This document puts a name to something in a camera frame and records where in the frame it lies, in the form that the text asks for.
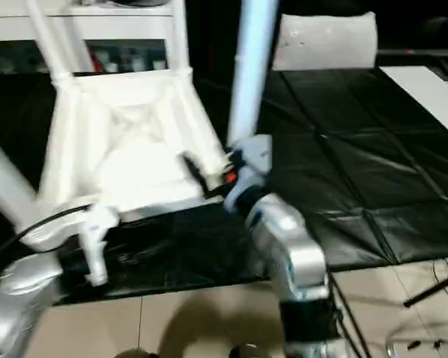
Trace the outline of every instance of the tile floor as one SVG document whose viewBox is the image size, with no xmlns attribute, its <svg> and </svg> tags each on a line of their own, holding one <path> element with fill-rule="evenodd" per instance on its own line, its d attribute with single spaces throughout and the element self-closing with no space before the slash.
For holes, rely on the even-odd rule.
<svg viewBox="0 0 448 358">
<path fill-rule="evenodd" d="M 447 274 L 444 262 L 436 275 Z M 401 303 L 435 282 L 432 263 L 337 274 L 375 358 L 385 340 L 448 339 L 448 295 L 441 292 L 412 309 Z M 163 358 L 224 358 L 239 344 L 254 343 L 283 357 L 277 302 L 267 283 L 127 298 L 46 312 L 26 358 L 113 358 L 141 347 Z M 402 358 L 448 358 L 431 348 L 396 351 Z"/>
</svg>

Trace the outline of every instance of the metal stand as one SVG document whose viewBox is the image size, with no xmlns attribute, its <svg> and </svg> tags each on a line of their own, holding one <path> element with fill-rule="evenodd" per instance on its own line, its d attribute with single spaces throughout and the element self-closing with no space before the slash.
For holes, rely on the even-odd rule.
<svg viewBox="0 0 448 358">
<path fill-rule="evenodd" d="M 413 306 L 414 304 L 417 304 L 418 302 L 424 300 L 425 298 L 427 298 L 431 295 L 434 295 L 435 293 L 440 292 L 441 290 L 443 290 L 447 287 L 448 287 L 448 278 L 446 280 L 443 280 L 443 281 L 437 283 L 433 287 L 430 287 L 426 291 L 419 293 L 418 295 L 414 296 L 413 298 L 410 298 L 409 300 L 403 302 L 403 306 L 409 308 L 409 307 Z"/>
</svg>

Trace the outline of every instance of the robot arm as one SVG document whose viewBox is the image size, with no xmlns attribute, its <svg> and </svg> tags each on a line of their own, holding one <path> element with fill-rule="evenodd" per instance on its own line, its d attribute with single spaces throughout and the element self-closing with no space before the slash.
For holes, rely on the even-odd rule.
<svg viewBox="0 0 448 358">
<path fill-rule="evenodd" d="M 348 357 L 346 341 L 337 331 L 337 309 L 322 248 L 311 238 L 300 213 L 267 190 L 261 173 L 254 170 L 258 164 L 238 161 L 243 166 L 237 169 L 238 179 L 224 206 L 245 218 L 265 262 L 279 298 L 287 357 Z"/>
<path fill-rule="evenodd" d="M 41 313 L 59 298 L 61 274 L 53 252 L 25 257 L 5 269 L 0 277 L 0 358 L 24 354 Z"/>
</svg>

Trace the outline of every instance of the white pole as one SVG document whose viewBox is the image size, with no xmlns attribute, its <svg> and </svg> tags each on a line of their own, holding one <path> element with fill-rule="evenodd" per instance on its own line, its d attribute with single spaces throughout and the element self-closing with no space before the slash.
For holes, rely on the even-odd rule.
<svg viewBox="0 0 448 358">
<path fill-rule="evenodd" d="M 50 69 L 50 76 L 53 81 L 68 78 L 71 72 L 65 62 L 63 52 L 60 50 L 60 43 L 53 34 L 50 21 L 46 18 L 37 0 L 27 0 L 28 12 L 37 33 L 37 45 L 45 58 Z"/>
<path fill-rule="evenodd" d="M 16 230 L 38 218 L 35 191 L 0 148 L 0 212 Z"/>
<path fill-rule="evenodd" d="M 184 0 L 172 0 L 172 27 L 172 44 L 175 48 L 171 51 L 174 59 L 168 59 L 171 60 L 169 67 L 176 70 L 187 70 L 189 68 L 189 48 Z"/>
<path fill-rule="evenodd" d="M 255 133 L 279 0 L 243 0 L 227 144 Z"/>
</svg>

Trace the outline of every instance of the black surface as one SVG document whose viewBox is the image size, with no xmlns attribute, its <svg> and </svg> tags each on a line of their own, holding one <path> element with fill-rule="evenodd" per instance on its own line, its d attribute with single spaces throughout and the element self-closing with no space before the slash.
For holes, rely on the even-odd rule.
<svg viewBox="0 0 448 358">
<path fill-rule="evenodd" d="M 229 84 L 195 86 L 224 140 Z M 0 77 L 0 143 L 35 187 L 54 99 L 46 76 Z M 304 214 L 333 271 L 448 257 L 448 131 L 382 72 L 271 72 L 258 130 L 273 135 L 270 186 Z M 0 240 L 10 234 L 0 217 Z M 105 251 L 110 284 L 68 277 L 63 302 L 263 277 L 242 220 L 218 204 L 113 229 Z M 4 252 L 0 269 L 25 252 Z"/>
</svg>

